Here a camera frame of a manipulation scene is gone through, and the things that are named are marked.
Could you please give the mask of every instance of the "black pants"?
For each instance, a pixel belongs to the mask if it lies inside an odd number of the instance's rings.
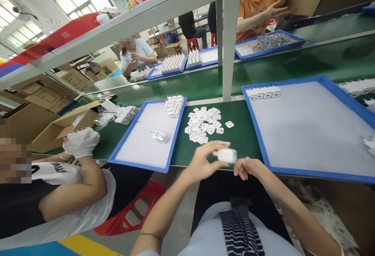
[[[230,201],[231,196],[247,197],[251,201],[249,211],[258,217],[268,229],[292,244],[279,212],[259,180],[249,175],[247,181],[242,181],[239,176],[235,177],[232,171],[216,171],[210,178],[200,182],[191,235],[211,205],[221,201]]]
[[[114,201],[108,216],[109,219],[135,199],[150,180],[153,171],[111,163],[107,163],[102,168],[109,169],[116,180],[116,191],[114,192]]]

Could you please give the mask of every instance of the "red plastic stool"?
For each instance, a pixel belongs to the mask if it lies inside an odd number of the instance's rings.
[[[196,37],[193,37],[192,39],[188,39],[186,41],[187,43],[187,52],[189,53],[190,51],[193,51],[193,48],[191,46],[191,43],[194,44],[195,46],[195,49],[198,49],[199,50],[199,46],[198,46],[198,40],[196,39]]]
[[[141,229],[152,207],[164,193],[165,186],[162,184],[158,184],[154,180],[150,179],[147,185],[143,187],[143,189],[139,192],[136,198],[127,207],[125,207],[122,211],[117,213],[116,216],[113,216],[112,218],[106,220],[100,226],[94,228],[94,231],[100,236],[113,236]],[[130,225],[130,223],[125,219],[127,213],[139,199],[146,197],[152,197],[153,199],[145,217],[143,218],[140,224],[136,226]]]
[[[216,37],[216,33],[211,33],[211,47],[218,45],[218,39]]]

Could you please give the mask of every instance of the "blue floor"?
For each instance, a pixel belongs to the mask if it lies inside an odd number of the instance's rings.
[[[0,251],[1,256],[30,256],[30,255],[53,255],[53,256],[79,256],[77,253],[66,248],[58,242],[39,244],[30,247],[20,247],[10,250]]]

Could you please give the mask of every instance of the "black t-shirt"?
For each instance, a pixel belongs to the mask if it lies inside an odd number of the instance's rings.
[[[210,32],[216,34],[216,2],[211,2],[208,9],[208,26],[210,27]]]
[[[179,16],[179,25],[186,39],[191,39],[194,37],[196,29],[193,26],[194,14],[192,11]]]

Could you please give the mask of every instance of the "table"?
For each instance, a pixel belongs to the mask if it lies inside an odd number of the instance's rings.
[[[351,15],[337,18],[337,19],[332,19],[332,20],[322,22],[319,24],[307,26],[304,28],[299,28],[299,29],[292,31],[291,33],[297,35],[298,37],[308,39],[304,47],[310,47],[310,46],[314,46],[315,44],[319,45],[327,41],[336,41],[348,35],[357,35],[362,32],[368,32],[368,31],[375,31],[375,17],[357,13],[357,14],[351,14]],[[267,62],[269,58],[271,58],[271,56],[264,56],[264,57],[259,58],[258,60],[265,60],[265,62]],[[188,73],[189,74],[192,73],[194,75],[198,74],[197,71],[184,72],[184,74],[188,74]],[[153,82],[153,81],[155,80],[145,80],[136,84],[142,85],[142,83],[144,82]],[[134,83],[128,81],[124,77],[112,78],[110,80],[102,80],[102,81],[96,82],[91,88],[89,88],[86,91],[85,95],[92,94],[92,93],[99,93],[101,92],[101,90],[111,89],[114,87],[125,87],[125,86],[131,86],[131,85],[134,85]]]
[[[233,95],[242,95],[241,86],[263,82],[280,81],[308,76],[326,75],[336,83],[359,78],[375,78],[375,35],[308,48],[296,52],[287,52],[267,58],[235,63],[233,75]],[[118,95],[123,105],[140,107],[144,101],[162,99],[166,95],[180,93],[188,101],[217,98],[221,96],[222,68],[198,71],[196,73],[176,75],[166,80],[113,89],[108,93]],[[215,104],[191,105],[185,108],[182,124],[178,133],[171,165],[188,165],[197,143],[189,140],[184,133],[187,115],[195,107],[216,107],[221,110],[222,123],[231,120],[235,126],[225,128],[224,134],[212,134],[210,140],[231,141],[237,149],[238,157],[250,156],[262,159],[254,126],[246,102],[230,101]],[[94,158],[108,159],[128,126],[110,123],[100,130],[100,142],[94,150]],[[62,152],[62,148],[49,154]]]

